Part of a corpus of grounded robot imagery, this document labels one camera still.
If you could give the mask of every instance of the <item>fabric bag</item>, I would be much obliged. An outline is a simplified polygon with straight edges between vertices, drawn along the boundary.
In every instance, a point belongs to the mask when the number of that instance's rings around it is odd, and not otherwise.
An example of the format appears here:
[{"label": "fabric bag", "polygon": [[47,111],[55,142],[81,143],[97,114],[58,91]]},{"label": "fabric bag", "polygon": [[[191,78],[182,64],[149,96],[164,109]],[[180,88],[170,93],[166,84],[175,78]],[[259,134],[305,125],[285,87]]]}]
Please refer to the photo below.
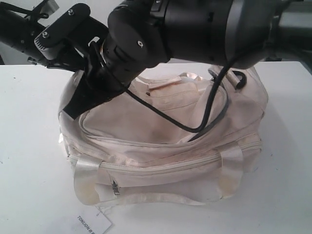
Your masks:
[{"label": "fabric bag", "polygon": [[[218,74],[221,68],[212,66],[210,73]],[[75,73],[64,90],[59,122],[75,192],[83,204],[205,205],[233,196],[243,174],[253,169],[262,146],[258,127],[268,102],[254,68],[227,73],[200,134],[176,127],[126,93],[72,120],[62,109],[82,74]],[[247,82],[238,89],[235,80],[242,77]],[[195,128],[212,84],[183,73],[154,80],[138,77],[129,89]]]}]

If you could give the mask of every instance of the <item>white wall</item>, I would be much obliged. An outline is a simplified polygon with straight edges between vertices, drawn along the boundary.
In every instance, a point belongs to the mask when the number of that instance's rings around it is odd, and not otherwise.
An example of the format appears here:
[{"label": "white wall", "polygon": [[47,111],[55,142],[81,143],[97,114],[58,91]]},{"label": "white wall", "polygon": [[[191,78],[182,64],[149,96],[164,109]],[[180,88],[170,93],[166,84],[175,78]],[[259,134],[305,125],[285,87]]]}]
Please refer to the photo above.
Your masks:
[{"label": "white wall", "polygon": [[[0,0],[5,1],[16,6],[32,9],[37,6],[41,0]],[[78,2],[86,3],[91,8],[91,16],[107,25],[107,18],[109,13],[120,3],[122,0],[56,0],[59,5],[59,10],[56,11],[49,19],[40,20],[39,22],[45,26],[54,22],[71,6]],[[11,49],[10,47],[0,43],[0,54],[5,64],[27,64],[28,56]]]}]

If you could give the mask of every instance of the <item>paper tag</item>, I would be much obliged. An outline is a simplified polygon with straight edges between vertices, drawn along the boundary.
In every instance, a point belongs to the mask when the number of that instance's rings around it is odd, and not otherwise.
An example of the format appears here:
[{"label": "paper tag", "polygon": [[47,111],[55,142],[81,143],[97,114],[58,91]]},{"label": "paper tag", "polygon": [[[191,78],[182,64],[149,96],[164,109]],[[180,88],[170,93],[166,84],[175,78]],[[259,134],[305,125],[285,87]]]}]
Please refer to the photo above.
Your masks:
[{"label": "paper tag", "polygon": [[49,234],[104,234],[112,223],[96,207],[85,206],[77,214],[62,217],[54,223]]}]

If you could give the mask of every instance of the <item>screw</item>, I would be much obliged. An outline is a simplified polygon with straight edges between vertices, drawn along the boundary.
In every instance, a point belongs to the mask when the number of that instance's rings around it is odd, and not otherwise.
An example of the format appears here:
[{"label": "screw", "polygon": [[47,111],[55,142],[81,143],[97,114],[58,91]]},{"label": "screw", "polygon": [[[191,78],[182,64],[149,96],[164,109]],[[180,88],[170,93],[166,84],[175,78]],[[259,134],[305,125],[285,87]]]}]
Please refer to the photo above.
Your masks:
[{"label": "screw", "polygon": [[74,13],[73,9],[70,9],[70,10],[68,10],[68,14],[69,14],[70,16],[73,16],[75,13]]},{"label": "screw", "polygon": [[143,42],[141,42],[140,40],[137,41],[137,44],[139,45],[139,47],[143,48]]},{"label": "screw", "polygon": [[42,33],[42,37],[43,37],[43,38],[48,38],[49,36],[50,36],[50,35],[49,35],[47,32],[43,32],[43,33]]}]

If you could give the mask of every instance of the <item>zipper pull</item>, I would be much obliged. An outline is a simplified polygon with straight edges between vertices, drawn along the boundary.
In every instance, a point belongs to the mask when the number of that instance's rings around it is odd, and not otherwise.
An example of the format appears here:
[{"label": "zipper pull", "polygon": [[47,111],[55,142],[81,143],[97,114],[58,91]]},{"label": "zipper pull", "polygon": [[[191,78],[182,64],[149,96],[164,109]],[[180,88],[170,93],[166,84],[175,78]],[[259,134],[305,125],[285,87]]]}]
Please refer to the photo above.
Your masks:
[{"label": "zipper pull", "polygon": [[119,186],[115,181],[113,181],[112,187],[113,187],[114,194],[116,196],[120,195]]}]

